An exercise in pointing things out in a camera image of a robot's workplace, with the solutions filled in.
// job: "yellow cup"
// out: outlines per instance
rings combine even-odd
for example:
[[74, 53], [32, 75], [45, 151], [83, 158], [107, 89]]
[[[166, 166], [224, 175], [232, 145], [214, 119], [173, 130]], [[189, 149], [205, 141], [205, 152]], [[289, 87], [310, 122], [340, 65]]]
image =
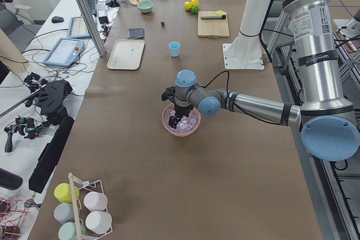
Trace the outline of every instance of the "yellow cup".
[[[71, 199], [70, 185], [67, 183], [61, 183], [57, 185], [54, 190], [54, 195], [61, 203], [73, 203], [73, 200]], [[79, 195], [80, 191], [77, 187], [75, 187], [76, 198], [79, 198]]]

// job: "black mouse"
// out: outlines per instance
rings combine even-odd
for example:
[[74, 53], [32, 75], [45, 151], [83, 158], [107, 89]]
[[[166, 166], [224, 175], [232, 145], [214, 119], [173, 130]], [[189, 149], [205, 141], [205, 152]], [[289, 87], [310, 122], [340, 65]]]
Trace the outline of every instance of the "black mouse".
[[56, 24], [58, 22], [64, 22], [64, 18], [61, 16], [54, 16], [53, 18], [51, 18], [51, 22]]

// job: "bowl of ice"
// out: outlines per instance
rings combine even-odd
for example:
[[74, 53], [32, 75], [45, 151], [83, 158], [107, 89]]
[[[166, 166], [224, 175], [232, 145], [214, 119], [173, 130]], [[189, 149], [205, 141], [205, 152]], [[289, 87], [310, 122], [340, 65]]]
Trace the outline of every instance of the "bowl of ice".
[[199, 111], [194, 108], [191, 110], [189, 117], [181, 118], [181, 121], [177, 124], [176, 129], [169, 126], [169, 119], [171, 116], [175, 115], [174, 104], [171, 103], [163, 111], [163, 125], [165, 129], [172, 135], [178, 137], [185, 137], [192, 134], [200, 124], [201, 115]]

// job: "blue joint cap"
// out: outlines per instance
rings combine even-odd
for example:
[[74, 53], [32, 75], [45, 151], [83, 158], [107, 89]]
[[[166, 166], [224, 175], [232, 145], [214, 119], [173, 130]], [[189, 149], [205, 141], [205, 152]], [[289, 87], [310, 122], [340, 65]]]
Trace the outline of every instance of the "blue joint cap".
[[346, 160], [360, 146], [360, 133], [356, 126], [333, 115], [310, 119], [303, 126], [301, 139], [308, 152], [329, 161]]
[[214, 116], [220, 109], [220, 102], [215, 97], [207, 97], [200, 101], [198, 111], [207, 117]]
[[182, 70], [176, 76], [176, 86], [178, 87], [190, 87], [197, 82], [195, 72], [192, 70]]

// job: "keyboard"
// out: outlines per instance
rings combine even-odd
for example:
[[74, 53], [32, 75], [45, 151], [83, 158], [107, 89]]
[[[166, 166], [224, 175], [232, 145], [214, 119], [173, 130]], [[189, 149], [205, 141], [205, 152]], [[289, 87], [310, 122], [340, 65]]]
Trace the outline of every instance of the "keyboard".
[[95, 5], [97, 4], [97, 0], [86, 0], [86, 1], [88, 2], [90, 13], [94, 14], [96, 16], [96, 7], [95, 7]]

